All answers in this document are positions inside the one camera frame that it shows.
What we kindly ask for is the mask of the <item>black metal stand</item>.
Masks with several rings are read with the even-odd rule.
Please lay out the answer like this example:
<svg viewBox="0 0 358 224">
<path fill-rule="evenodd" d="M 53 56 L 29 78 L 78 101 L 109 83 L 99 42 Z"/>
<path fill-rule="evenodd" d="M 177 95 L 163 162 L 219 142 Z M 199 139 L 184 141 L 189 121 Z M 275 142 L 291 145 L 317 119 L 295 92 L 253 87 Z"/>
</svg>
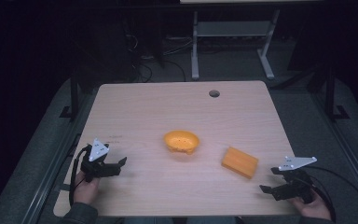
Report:
<svg viewBox="0 0 358 224">
<path fill-rule="evenodd" d="M 336 77 L 334 67 L 328 63 L 325 66 L 325 97 L 324 113 L 332 121 L 349 119 L 349 115 L 342 105 L 335 105 Z"/>
<path fill-rule="evenodd" d="M 77 72 L 74 72 L 70 78 L 70 104 L 66 105 L 60 114 L 61 118 L 74 121 L 79 112 L 79 80 Z"/>
</svg>

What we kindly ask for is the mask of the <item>person's left hand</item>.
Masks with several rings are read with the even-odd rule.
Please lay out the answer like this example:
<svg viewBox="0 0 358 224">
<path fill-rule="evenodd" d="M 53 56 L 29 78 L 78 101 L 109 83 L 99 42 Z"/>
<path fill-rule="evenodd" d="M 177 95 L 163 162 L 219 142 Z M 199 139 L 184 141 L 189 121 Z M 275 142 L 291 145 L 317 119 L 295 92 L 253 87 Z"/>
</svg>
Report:
<svg viewBox="0 0 358 224">
<path fill-rule="evenodd" d="M 80 171 L 76 175 L 74 202 L 92 205 L 98 195 L 99 185 L 100 185 L 99 178 L 94 178 L 90 182 L 87 182 L 85 180 L 85 173 Z"/>
</svg>

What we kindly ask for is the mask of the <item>orange bowl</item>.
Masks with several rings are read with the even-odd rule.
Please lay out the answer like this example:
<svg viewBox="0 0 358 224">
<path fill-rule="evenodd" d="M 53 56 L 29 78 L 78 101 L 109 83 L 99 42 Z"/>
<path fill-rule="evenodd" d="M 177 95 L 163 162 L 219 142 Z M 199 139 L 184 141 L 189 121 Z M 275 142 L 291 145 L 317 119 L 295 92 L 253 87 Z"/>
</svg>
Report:
<svg viewBox="0 0 358 224">
<path fill-rule="evenodd" d="M 199 138 L 192 132 L 175 130 L 163 137 L 164 143 L 170 152 L 180 152 L 187 155 L 194 153 L 200 143 Z"/>
</svg>

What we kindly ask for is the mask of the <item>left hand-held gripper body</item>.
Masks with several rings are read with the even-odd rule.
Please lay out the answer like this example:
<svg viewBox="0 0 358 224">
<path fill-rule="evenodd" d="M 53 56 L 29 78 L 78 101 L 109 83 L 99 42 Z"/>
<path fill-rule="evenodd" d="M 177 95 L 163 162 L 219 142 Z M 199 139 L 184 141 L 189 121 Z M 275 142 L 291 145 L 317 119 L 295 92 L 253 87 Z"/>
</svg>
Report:
<svg viewBox="0 0 358 224">
<path fill-rule="evenodd" d="M 94 178 L 106 177 L 105 171 L 108 168 L 122 166 L 113 166 L 113 163 L 105 163 L 108 152 L 110 151 L 108 144 L 103 144 L 97 138 L 94 139 L 91 145 L 85 147 L 86 155 L 81 162 L 80 170 L 85 173 L 85 180 L 90 182 Z"/>
</svg>

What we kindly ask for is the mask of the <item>white metal stand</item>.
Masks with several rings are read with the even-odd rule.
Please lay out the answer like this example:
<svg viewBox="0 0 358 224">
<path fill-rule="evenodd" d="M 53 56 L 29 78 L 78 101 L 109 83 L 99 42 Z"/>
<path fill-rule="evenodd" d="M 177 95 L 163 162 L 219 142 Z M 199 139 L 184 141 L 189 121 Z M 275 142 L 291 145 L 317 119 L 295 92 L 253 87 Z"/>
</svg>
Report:
<svg viewBox="0 0 358 224">
<path fill-rule="evenodd" d="M 200 78 L 198 41 L 201 37 L 265 37 L 264 46 L 257 50 L 267 79 L 274 79 L 272 68 L 269 64 L 268 50 L 274 35 L 280 10 L 276 9 L 269 21 L 199 21 L 198 12 L 194 13 L 192 50 L 191 50 L 191 77 L 193 80 Z"/>
</svg>

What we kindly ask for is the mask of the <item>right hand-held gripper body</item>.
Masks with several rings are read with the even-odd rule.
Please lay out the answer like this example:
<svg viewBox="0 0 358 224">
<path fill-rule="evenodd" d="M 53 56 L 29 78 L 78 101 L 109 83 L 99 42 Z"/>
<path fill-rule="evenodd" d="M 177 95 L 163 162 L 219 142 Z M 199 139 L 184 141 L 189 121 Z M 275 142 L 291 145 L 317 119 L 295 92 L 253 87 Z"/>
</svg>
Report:
<svg viewBox="0 0 358 224">
<path fill-rule="evenodd" d="M 316 161 L 315 157 L 286 156 L 284 162 L 278 166 L 281 171 L 287 171 L 288 173 L 288 175 L 283 176 L 286 183 L 279 187 L 274 187 L 276 189 L 276 193 L 273 194 L 274 199 L 280 201 L 300 197 L 304 203 L 311 203 L 310 189 L 313 186 L 313 182 L 310 180 L 310 176 L 302 170 L 302 167 Z"/>
</svg>

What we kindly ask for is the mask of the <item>orange rectangular block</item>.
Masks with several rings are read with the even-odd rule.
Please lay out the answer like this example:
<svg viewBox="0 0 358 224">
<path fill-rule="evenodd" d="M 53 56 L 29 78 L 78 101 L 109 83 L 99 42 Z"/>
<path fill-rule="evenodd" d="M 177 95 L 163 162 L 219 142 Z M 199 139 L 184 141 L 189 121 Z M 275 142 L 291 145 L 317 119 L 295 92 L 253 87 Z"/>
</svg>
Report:
<svg viewBox="0 0 358 224">
<path fill-rule="evenodd" d="M 229 147 L 222 159 L 221 165 L 236 174 L 251 179 L 255 175 L 258 162 L 258 158 L 234 147 Z"/>
</svg>

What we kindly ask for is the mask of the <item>metal frame rail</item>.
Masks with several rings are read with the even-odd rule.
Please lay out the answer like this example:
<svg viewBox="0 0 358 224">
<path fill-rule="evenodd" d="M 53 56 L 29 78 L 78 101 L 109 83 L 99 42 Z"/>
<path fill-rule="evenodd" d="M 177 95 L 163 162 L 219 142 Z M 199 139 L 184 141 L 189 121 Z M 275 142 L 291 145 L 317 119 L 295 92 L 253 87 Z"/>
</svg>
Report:
<svg viewBox="0 0 358 224">
<path fill-rule="evenodd" d="M 61 112 L 71 103 L 65 95 L 57 95 L 31 139 L 23 155 L 23 177 L 32 187 L 21 224 L 37 224 L 48 202 L 56 179 L 62 182 L 61 175 L 66 176 L 68 154 L 85 126 L 87 115 L 95 95 L 80 95 L 79 111 L 74 119 L 61 118 Z"/>
<path fill-rule="evenodd" d="M 358 158 L 354 154 L 350 143 L 344 137 L 344 134 L 337 126 L 337 121 L 340 119 L 345 119 L 345 117 L 342 115 L 342 113 L 339 113 L 337 115 L 333 113 L 332 115 L 329 115 L 324 108 L 325 104 L 323 99 L 318 94 L 312 94 L 311 99 L 316 104 L 319 112 L 327 123 L 327 126 L 331 130 L 331 133 L 335 136 L 343 154 L 345 155 L 347 163 L 350 166 L 351 172 L 358 184 Z"/>
</svg>

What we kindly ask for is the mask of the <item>person's right hand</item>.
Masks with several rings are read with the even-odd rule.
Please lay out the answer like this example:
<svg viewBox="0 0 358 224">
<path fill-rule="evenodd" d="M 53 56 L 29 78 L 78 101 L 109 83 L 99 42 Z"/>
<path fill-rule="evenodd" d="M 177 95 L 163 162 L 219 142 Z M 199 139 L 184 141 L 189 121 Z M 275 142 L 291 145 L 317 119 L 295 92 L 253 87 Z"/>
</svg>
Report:
<svg viewBox="0 0 358 224">
<path fill-rule="evenodd" d="M 320 195 L 316 191 L 312 190 L 311 196 L 311 203 L 304 203 L 299 197 L 288 199 L 287 202 L 289 202 L 303 217 L 332 220 L 330 211 Z"/>
</svg>

